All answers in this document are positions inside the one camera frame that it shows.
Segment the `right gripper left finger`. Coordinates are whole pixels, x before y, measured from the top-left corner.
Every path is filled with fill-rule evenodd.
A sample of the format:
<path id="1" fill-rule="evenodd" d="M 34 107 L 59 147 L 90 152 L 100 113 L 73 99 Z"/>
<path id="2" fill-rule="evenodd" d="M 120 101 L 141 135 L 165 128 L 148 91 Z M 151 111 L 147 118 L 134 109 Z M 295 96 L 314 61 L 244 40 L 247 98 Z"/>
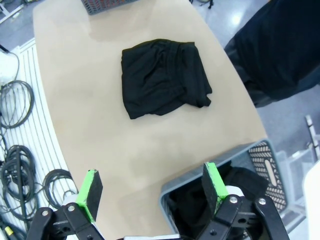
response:
<path id="1" fill-rule="evenodd" d="M 39 208 L 27 233 L 28 240 L 66 240 L 75 235 L 79 240 L 102 240 L 95 226 L 103 184 L 96 169 L 87 172 L 74 202 L 58 210 Z"/>

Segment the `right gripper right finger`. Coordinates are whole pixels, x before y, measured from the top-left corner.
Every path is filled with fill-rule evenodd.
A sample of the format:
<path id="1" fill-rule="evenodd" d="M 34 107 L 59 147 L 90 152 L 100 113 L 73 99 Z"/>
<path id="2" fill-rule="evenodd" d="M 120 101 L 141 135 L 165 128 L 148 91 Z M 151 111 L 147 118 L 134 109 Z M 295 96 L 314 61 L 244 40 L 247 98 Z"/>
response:
<path id="1" fill-rule="evenodd" d="M 198 240 L 237 240 L 244 232 L 251 240 L 289 239 L 269 196 L 248 200 L 244 196 L 229 194 L 213 162 L 203 165 L 201 181 L 211 218 L 198 235 Z"/>

